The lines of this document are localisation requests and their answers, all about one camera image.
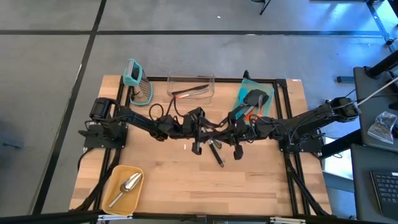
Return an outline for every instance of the yellow tray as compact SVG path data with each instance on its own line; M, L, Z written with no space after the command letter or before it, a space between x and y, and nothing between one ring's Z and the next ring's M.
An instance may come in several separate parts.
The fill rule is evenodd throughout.
M120 193L120 185L135 173L142 174L138 184L130 192L125 193L118 202L110 208L109 205ZM102 210L112 215L131 215L137 208L143 181L144 172L140 168L125 165L116 166L112 171L108 187L106 188L105 197L102 201Z

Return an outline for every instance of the plastic bag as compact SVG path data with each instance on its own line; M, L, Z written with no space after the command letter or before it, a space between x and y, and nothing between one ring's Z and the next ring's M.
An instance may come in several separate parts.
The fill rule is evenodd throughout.
M368 135L380 141L393 144L394 138L392 137L391 130L396 121L396 115L385 111L376 117L375 123L368 130Z

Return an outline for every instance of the chair leg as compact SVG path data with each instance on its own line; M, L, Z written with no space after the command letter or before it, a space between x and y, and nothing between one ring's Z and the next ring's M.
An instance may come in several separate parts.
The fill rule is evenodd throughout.
M268 4L271 2L271 0L268 0L268 2L267 2L267 0L265 0L264 1L264 4L262 5L262 9L261 9L261 12L260 12L260 16L262 15L262 13L266 10L266 8L267 8L267 6L268 6Z

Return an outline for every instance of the metal grater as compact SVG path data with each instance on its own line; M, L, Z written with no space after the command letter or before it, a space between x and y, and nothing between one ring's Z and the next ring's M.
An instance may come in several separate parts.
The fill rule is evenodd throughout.
M130 59L124 71L123 83L134 87L135 105L147 105L150 103L153 94L152 83L149 82L142 67L134 60Z

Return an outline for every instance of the keyboard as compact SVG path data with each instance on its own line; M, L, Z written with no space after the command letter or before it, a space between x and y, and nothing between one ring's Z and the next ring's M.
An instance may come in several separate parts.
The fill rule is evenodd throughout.
M371 177L381 214L398 220L398 171L372 171Z

